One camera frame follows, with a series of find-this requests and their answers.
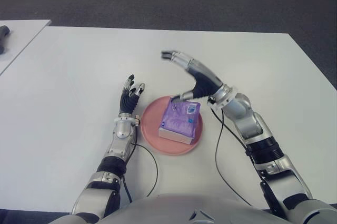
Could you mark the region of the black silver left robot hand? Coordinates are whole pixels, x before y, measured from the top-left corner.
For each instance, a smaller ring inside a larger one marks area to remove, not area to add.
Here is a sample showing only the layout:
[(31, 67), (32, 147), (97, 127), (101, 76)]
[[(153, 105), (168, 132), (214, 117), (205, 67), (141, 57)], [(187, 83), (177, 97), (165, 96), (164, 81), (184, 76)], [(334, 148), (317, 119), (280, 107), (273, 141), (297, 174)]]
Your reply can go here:
[(133, 114), (141, 94), (145, 90), (145, 84), (141, 83), (138, 87), (132, 87), (135, 76), (130, 75), (124, 83), (120, 98), (120, 113)]

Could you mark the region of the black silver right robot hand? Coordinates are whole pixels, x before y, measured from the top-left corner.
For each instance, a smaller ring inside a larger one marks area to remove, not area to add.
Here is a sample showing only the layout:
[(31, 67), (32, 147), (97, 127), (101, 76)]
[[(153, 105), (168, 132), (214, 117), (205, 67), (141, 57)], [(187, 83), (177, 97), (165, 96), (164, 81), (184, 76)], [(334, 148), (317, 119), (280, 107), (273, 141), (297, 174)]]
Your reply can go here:
[(195, 79), (194, 88), (173, 97), (172, 102), (174, 103), (211, 96), (223, 85), (223, 82), (208, 67), (185, 53), (162, 51), (161, 58), (181, 66)]

